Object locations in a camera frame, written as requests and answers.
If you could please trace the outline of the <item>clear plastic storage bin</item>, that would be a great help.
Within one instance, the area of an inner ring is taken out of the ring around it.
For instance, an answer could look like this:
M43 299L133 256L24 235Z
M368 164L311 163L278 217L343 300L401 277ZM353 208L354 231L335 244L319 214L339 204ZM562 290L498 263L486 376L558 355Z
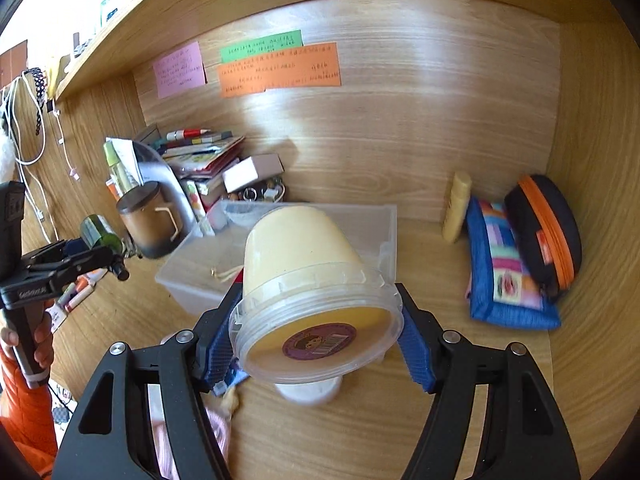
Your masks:
M223 200L207 214L214 236L204 235L194 226L191 233L167 258L155 275L186 312L195 316L218 307L233 281L219 283L210 276L211 268L228 270L244 263L250 230L231 223L221 209ZM280 208L297 209L299 204L284 203ZM314 204L336 225L365 266L378 269L386 279L396 280L397 270L397 207L395 205ZM314 263L303 251L324 250L329 262L349 262L349 256L332 246L332 238L318 228L306 224L297 212L266 214L270 218L258 229L258 247L265 249L262 267L281 274L288 270L286 259L296 269Z

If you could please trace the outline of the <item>white powder puff container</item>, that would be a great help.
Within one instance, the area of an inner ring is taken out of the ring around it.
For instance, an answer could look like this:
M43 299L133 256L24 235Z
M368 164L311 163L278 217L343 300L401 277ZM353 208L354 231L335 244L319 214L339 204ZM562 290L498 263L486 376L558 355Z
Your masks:
M331 402L340 392L343 377L337 376L306 384L275 384L277 392L288 402L317 406Z

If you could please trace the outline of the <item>yellow cream plastic jar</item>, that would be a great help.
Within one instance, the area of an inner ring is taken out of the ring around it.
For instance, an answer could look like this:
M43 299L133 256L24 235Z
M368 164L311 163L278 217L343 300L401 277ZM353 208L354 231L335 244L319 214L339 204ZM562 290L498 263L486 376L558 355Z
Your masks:
M250 232L243 263L243 292L229 321L235 356L252 377L272 384L306 384L344 376L367 366L393 347L404 328L394 281L365 266L344 234L311 204L280 208L297 212L332 238L349 262L329 262L324 250L305 249L314 263L277 274L262 267L267 252Z

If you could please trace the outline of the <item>beige spiral seashell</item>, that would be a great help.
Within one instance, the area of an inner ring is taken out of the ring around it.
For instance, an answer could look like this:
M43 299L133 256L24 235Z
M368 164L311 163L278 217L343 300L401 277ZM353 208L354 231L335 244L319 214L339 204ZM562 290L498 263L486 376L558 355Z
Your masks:
M239 395L236 392L236 385L233 385L227 389L220 400L220 411L222 416L226 419L232 419L233 414L239 408L240 400Z

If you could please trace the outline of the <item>green spray bottle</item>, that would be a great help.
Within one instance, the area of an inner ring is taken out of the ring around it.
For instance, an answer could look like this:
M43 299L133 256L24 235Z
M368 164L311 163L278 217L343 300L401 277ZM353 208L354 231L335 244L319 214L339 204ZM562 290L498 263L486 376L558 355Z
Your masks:
M136 180L131 177L131 174L120 160L119 154L117 154L111 141L106 141L103 144L103 151L107 166L110 168L111 175L117 182L120 192L122 192L122 195L127 194L137 186Z

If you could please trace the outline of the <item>brown ceramic mug with lid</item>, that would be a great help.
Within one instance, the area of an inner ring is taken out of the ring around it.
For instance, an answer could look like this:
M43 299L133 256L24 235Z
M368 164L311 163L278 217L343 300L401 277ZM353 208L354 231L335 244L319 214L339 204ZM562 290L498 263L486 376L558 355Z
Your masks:
M160 182L132 188L118 200L116 209L143 257L157 259L177 247L182 218L176 206L165 200Z

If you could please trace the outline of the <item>white file holder with papers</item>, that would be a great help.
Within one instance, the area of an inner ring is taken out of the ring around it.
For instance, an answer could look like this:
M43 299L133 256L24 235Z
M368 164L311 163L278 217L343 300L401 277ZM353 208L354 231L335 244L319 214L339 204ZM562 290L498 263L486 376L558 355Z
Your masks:
M156 181L160 184L165 200L176 207L182 221L178 240L183 240L196 225L195 214L189 200L171 168L152 146L134 140L106 138L126 171L137 184Z

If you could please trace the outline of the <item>fruit pattern box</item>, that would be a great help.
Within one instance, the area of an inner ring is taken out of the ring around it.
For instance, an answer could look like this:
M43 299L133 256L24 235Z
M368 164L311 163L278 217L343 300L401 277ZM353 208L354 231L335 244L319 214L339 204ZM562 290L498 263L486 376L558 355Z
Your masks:
M195 219L198 220L198 227L200 228L201 232L207 236L214 236L214 229L210 225L210 222L207 218L207 211L202 202L200 193L198 192L196 183L192 180L181 179L180 184L183 188L183 191L186 193L186 198L189 201Z

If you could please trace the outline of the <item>blue patchwork pouch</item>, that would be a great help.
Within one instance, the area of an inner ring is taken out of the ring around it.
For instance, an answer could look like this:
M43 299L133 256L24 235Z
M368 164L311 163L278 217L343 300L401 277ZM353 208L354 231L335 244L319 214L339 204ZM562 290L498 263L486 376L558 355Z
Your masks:
M474 320L514 330L555 330L558 308L530 276L503 206L472 197L465 216L471 275L466 299Z

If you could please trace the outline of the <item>stack of books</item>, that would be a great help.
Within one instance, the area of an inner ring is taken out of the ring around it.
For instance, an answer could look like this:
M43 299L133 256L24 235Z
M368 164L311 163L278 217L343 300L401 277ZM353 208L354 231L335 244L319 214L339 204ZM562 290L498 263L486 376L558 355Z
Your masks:
M245 136L231 131L175 130L145 143L181 184L192 182L201 198L213 196L216 179L242 154Z

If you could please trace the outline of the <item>white ceramic bowl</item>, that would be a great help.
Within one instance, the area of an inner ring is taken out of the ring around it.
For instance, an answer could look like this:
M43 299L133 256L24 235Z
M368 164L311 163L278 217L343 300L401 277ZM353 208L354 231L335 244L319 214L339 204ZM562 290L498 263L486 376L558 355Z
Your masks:
M267 202L232 202L224 200L221 209L227 219L243 229L250 230L263 216L280 207Z

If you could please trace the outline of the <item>small white cardboard box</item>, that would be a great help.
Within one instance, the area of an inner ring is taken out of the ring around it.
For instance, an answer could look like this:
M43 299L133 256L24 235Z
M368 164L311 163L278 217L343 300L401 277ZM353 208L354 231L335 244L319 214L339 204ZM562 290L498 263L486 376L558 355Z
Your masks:
M279 155L272 153L247 157L224 170L222 178L226 191L233 193L283 173L284 168Z

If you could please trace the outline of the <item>black orange zip case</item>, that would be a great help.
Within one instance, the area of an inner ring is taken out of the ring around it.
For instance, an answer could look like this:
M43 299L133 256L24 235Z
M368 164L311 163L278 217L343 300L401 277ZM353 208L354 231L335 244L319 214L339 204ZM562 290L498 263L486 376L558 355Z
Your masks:
M582 238L570 205L544 174L528 174L506 194L506 216L541 293L557 302L582 267Z

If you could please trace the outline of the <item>pink sticky note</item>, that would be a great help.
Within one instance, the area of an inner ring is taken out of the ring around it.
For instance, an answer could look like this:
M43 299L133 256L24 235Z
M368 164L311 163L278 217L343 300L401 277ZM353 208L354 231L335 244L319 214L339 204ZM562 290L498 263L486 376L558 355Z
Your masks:
M197 41L193 41L153 63L157 97L166 99L206 84L206 75Z

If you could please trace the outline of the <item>yellow lotion tube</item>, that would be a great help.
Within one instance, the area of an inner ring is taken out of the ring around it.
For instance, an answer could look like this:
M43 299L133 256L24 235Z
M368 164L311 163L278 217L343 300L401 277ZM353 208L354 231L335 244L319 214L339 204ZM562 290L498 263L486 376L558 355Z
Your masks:
M448 204L442 220L442 238L454 243L462 230L471 198L472 179L465 171L456 171L452 178Z

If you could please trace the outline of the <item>green sticky note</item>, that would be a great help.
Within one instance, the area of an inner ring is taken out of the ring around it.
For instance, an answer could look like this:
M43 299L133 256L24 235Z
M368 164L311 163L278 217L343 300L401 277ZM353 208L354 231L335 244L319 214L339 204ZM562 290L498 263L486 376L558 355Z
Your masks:
M231 46L223 47L220 50L220 60L223 63L231 63L258 54L303 47L303 45L302 31L295 29L289 32L279 32L274 35L242 40Z

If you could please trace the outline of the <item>orange sticky note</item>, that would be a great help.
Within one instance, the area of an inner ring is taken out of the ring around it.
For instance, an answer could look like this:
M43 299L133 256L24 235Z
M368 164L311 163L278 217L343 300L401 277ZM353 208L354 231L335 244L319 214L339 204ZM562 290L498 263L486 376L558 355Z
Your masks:
M283 49L217 67L221 96L247 96L271 89L341 87L337 43Z

